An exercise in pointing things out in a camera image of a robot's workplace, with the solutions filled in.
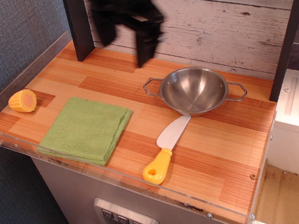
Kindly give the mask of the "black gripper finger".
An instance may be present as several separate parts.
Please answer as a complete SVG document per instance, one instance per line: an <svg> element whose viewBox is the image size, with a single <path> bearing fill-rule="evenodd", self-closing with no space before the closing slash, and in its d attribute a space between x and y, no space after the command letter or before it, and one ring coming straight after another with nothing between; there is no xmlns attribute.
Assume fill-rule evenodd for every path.
<svg viewBox="0 0 299 224"><path fill-rule="evenodd" d="M100 42L104 46L108 46L117 38L115 25L117 24L117 13L95 13L94 24L97 29Z"/></svg>
<svg viewBox="0 0 299 224"><path fill-rule="evenodd" d="M136 31L138 67L142 67L149 59L154 57L161 35L162 31L158 26L145 31Z"/></svg>

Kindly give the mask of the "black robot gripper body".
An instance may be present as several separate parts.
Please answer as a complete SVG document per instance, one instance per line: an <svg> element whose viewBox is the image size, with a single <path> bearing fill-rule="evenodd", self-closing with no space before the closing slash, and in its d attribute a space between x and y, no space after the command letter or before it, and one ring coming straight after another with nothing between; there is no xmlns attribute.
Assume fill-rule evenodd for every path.
<svg viewBox="0 0 299 224"><path fill-rule="evenodd" d="M163 14L151 0L90 0L91 15L95 13L117 13L117 24L127 26L134 31L160 27Z"/></svg>

